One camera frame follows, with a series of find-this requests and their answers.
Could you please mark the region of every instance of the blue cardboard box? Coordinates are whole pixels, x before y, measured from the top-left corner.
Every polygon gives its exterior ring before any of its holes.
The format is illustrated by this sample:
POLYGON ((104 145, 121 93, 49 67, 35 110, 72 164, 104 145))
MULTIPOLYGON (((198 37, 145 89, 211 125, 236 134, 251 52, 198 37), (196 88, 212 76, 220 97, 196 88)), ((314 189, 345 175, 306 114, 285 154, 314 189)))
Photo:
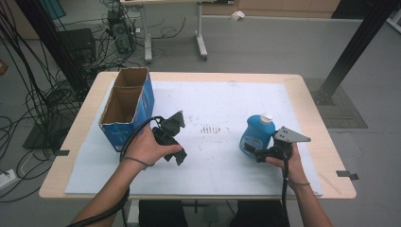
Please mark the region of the blue cardboard box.
POLYGON ((147 68, 124 68, 118 73, 99 126, 121 151, 130 134, 151 117, 154 95, 147 68))

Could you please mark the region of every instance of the black pants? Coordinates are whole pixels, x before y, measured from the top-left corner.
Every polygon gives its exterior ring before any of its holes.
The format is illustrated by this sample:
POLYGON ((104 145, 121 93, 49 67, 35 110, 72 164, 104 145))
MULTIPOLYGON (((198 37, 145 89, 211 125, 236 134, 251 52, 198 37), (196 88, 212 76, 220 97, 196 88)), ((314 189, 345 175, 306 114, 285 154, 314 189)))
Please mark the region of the black pants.
MULTIPOLYGON (((141 227, 188 227, 181 201, 139 201, 141 227)), ((230 227, 286 226, 280 201, 238 201, 230 227)))

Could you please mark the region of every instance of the hand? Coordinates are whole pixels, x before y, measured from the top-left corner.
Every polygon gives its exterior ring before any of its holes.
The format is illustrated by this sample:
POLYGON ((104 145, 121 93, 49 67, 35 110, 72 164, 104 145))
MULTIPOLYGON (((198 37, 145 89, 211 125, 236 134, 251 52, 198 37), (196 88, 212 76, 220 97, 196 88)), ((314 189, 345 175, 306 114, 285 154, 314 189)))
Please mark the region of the hand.
MULTIPOLYGON (((284 162, 282 160, 267 157, 266 162, 284 169, 284 162)), ((294 187, 297 185, 296 183, 308 183, 308 180, 304 173, 304 168, 302 167, 300 152, 296 143, 292 143, 292 157, 288 160, 288 178, 288 185, 292 189, 294 189, 294 187)))
POLYGON ((162 157, 180 151, 180 145, 161 146, 154 139, 149 125, 143 128, 128 146, 125 157, 138 159, 148 165, 153 165, 162 157))

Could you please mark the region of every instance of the bottle cap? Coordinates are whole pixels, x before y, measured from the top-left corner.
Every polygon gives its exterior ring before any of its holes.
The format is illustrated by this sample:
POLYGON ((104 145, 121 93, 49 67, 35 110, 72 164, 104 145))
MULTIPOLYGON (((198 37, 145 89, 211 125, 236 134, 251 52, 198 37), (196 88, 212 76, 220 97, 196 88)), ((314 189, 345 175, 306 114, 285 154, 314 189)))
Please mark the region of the bottle cap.
POLYGON ((260 120, 263 124, 269 124, 271 121, 273 121, 273 116, 267 113, 263 113, 260 115, 260 120))

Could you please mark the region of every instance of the blue bottle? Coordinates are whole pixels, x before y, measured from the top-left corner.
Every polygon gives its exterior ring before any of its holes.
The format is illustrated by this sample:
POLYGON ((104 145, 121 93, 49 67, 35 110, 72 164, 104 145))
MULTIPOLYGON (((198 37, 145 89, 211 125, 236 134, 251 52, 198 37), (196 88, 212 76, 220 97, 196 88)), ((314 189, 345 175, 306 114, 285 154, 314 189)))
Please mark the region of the blue bottle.
POLYGON ((273 117, 270 114, 253 115, 248 118, 248 128, 241 137, 239 147, 250 157, 256 158, 252 153, 244 149, 247 143, 256 149, 265 149, 269 145, 271 136, 275 132, 273 117))

